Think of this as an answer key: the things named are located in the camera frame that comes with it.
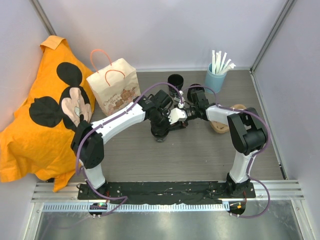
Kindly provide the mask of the dark coffee cup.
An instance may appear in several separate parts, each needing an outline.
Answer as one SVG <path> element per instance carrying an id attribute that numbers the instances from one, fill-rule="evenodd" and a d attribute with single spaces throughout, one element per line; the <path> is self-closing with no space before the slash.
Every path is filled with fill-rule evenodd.
<path id="1" fill-rule="evenodd" d="M 155 136 L 154 137 L 155 141 L 158 142 L 158 143 L 163 143 L 166 139 L 167 139 L 167 136 Z"/>

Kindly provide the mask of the white paper takeout bag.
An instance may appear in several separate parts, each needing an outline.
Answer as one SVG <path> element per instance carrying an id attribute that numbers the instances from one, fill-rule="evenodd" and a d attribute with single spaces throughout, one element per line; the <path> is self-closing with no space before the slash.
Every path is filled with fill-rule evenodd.
<path id="1" fill-rule="evenodd" d="M 110 116 L 141 95 L 137 71 L 124 58 L 116 61 L 108 58 L 109 65 L 98 69 L 93 62 L 95 52 L 107 55 L 102 49 L 94 49 L 90 53 L 90 62 L 95 72 L 86 80 L 102 112 Z"/>

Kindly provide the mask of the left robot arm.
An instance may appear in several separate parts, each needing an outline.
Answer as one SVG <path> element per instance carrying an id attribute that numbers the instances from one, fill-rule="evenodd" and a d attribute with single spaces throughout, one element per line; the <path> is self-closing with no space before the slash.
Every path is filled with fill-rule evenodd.
<path id="1" fill-rule="evenodd" d="M 163 142 L 169 133 L 168 116 L 172 98 L 163 90 L 148 97 L 141 95 L 124 108 L 93 124 L 83 120 L 76 128 L 71 149 L 76 155 L 76 167 L 83 167 L 89 194 L 100 200 L 109 199 L 108 184 L 102 173 L 101 162 L 104 159 L 104 144 L 128 127 L 150 121 L 151 134 L 158 142 Z"/>

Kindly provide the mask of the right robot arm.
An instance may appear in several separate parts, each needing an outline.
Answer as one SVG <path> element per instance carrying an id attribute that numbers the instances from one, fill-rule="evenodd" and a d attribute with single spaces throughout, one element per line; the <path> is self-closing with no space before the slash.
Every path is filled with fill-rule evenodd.
<path id="1" fill-rule="evenodd" d="M 185 107 L 179 103 L 170 110 L 168 122 L 176 125 L 202 119 L 228 126 L 236 153 L 232 168 L 226 176 L 224 192 L 236 198 L 249 187 L 252 164 L 269 140 L 267 127 L 254 108 L 226 108 L 209 103 L 203 90 L 193 90 L 190 96 L 192 105 Z"/>

